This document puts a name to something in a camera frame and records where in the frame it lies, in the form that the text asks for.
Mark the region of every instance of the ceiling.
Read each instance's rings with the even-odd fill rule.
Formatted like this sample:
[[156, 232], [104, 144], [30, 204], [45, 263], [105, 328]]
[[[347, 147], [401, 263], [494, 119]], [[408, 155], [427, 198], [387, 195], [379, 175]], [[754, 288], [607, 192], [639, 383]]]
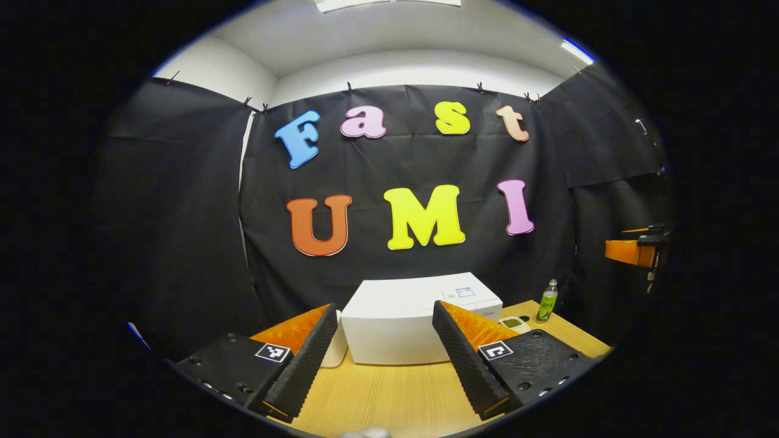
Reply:
[[586, 64], [560, 48], [563, 36], [498, 0], [462, 7], [385, 2], [321, 13], [312, 0], [272, 0], [213, 36], [252, 56], [275, 77], [376, 51], [446, 49], [523, 62], [563, 78]]

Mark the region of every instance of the plastic bottle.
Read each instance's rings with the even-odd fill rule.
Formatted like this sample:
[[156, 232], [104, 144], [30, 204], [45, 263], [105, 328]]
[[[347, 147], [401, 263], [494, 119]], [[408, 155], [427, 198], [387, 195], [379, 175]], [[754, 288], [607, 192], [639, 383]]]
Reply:
[[552, 278], [549, 281], [549, 286], [544, 290], [543, 296], [541, 296], [541, 305], [538, 306], [538, 314], [536, 315], [537, 322], [545, 323], [549, 321], [549, 317], [552, 315], [552, 310], [555, 308], [556, 301], [557, 280]]

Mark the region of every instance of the black fabric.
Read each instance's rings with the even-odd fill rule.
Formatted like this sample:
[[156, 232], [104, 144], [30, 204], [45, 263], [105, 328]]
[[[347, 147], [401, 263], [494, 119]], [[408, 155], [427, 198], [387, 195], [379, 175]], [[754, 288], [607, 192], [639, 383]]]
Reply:
[[661, 148], [636, 122], [640, 118], [652, 129], [647, 113], [599, 64], [546, 93], [538, 109], [554, 126], [555, 150], [568, 187], [645, 175], [661, 167]]
[[[435, 127], [433, 108], [458, 101], [471, 122], [467, 134], [444, 136]], [[378, 139], [349, 138], [340, 132], [349, 108], [369, 104], [384, 111], [387, 134]], [[495, 111], [511, 105], [523, 115], [527, 142], [512, 139]], [[308, 110], [321, 119], [319, 153], [290, 169], [281, 139], [274, 133]], [[426, 277], [470, 271], [503, 301], [540, 299], [550, 278], [561, 282], [573, 263], [573, 201], [562, 165], [551, 148], [554, 126], [535, 104], [522, 97], [480, 94], [459, 87], [376, 87], [310, 97], [272, 108], [255, 117], [241, 183], [241, 220], [249, 266], [270, 322], [328, 302], [342, 309], [363, 280]], [[521, 179], [535, 229], [508, 235], [506, 200], [496, 185]], [[437, 185], [460, 188], [457, 210], [466, 235], [459, 245], [392, 251], [388, 189], [409, 188], [423, 206]], [[331, 236], [326, 197], [352, 197], [347, 208], [349, 237], [333, 256], [300, 253], [291, 239], [286, 204], [313, 198], [314, 235]]]
[[261, 327], [238, 226], [250, 114], [232, 99], [151, 79], [101, 147], [93, 215], [108, 293], [150, 347], [178, 361]]
[[613, 345], [648, 299], [646, 268], [604, 257], [620, 232], [668, 222], [671, 193], [657, 174], [571, 189], [576, 257], [563, 316]]

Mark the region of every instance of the ceiling light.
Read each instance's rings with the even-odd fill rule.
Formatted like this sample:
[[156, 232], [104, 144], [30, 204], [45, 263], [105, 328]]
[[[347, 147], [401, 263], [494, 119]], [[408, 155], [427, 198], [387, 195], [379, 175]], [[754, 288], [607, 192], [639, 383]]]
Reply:
[[582, 49], [578, 48], [574, 43], [572, 43], [572, 42], [570, 42], [568, 40], [563, 40], [562, 41], [562, 46], [560, 46], [560, 47], [562, 47], [562, 48], [566, 49], [567, 51], [573, 53], [578, 59], [581, 59], [582, 61], [586, 62], [587, 65], [590, 65], [593, 62], [595, 62], [595, 60], [592, 59], [592, 57], [590, 57]]
[[438, 3], [440, 5], [461, 6], [461, 0], [313, 0], [321, 12], [330, 12], [350, 6], [367, 5], [370, 3], [387, 2], [425, 2]]

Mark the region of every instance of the green label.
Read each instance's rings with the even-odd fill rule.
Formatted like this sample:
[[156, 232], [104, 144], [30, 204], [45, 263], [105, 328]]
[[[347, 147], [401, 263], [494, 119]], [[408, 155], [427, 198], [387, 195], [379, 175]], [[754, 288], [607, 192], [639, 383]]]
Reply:
[[541, 305], [538, 307], [538, 317], [537, 319], [539, 321], [546, 321], [549, 319], [550, 315], [552, 314], [552, 309], [555, 308], [555, 301], [557, 301], [557, 297], [547, 297], [544, 296], [541, 298]]

